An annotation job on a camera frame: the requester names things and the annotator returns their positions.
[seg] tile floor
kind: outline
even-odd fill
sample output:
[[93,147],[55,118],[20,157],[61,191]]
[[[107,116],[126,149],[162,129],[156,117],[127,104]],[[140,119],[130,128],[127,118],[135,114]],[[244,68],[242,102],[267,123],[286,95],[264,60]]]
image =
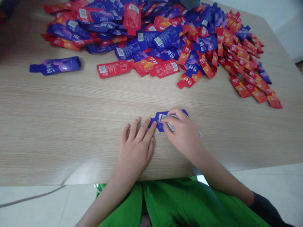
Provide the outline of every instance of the tile floor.
[[[233,172],[251,190],[268,198],[285,222],[303,226],[303,163]],[[57,186],[0,187],[0,204],[52,191]],[[66,186],[41,198],[0,208],[3,227],[74,226],[95,199],[93,185]]]

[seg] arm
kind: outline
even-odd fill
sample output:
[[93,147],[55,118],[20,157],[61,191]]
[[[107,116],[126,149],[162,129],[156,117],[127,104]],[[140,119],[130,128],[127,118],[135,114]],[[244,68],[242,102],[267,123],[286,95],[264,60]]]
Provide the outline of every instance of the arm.
[[125,126],[121,135],[118,167],[76,227],[95,227],[104,221],[123,201],[151,160],[155,145],[153,134],[157,124],[154,122],[145,134],[151,121],[149,117],[136,134],[140,120],[140,117],[135,120],[128,138],[129,125]]
[[[253,192],[202,146],[197,126],[180,109],[170,110],[168,115],[171,114],[176,114],[178,120],[173,117],[162,119],[164,131],[169,141],[201,171],[209,186],[227,195],[236,196],[244,204],[250,206],[254,201]],[[166,123],[174,126],[174,133],[170,131]]]

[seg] child's hand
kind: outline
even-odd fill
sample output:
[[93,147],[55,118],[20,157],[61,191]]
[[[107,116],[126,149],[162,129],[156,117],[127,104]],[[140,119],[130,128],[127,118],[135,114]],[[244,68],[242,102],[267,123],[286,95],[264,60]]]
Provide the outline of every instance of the child's hand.
[[[171,114],[176,114],[178,120],[173,117],[162,119],[168,140],[181,154],[196,166],[196,162],[201,157],[202,151],[198,127],[178,108],[170,110],[167,115]],[[170,123],[175,128],[174,133],[170,130],[167,123]]]
[[127,132],[129,130],[129,124],[125,126],[121,135],[121,147],[117,170],[119,174],[125,175],[132,183],[135,183],[144,172],[151,160],[155,146],[153,135],[157,122],[154,122],[151,128],[146,132],[151,121],[151,118],[148,117],[137,133],[140,121],[140,117],[135,120],[130,129],[128,138]]

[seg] pile of snack packets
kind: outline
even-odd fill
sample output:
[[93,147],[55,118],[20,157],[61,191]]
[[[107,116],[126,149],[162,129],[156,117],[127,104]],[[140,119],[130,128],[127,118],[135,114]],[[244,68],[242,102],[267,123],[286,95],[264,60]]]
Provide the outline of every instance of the pile of snack packets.
[[75,0],[45,5],[55,15],[42,34],[51,45],[90,54],[114,50],[117,62],[97,65],[100,78],[129,72],[163,78],[180,72],[177,86],[190,88],[220,63],[245,98],[282,108],[258,61],[262,42],[243,26],[240,13],[224,13],[214,3],[187,10],[179,0]]

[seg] green clothing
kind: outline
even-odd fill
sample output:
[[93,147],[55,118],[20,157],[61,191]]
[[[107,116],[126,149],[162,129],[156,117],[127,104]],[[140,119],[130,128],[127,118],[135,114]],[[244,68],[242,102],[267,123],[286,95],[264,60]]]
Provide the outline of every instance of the green clothing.
[[190,178],[137,182],[100,226],[139,227],[143,196],[153,227],[176,226],[176,214],[197,220],[201,226],[269,227],[238,198]]

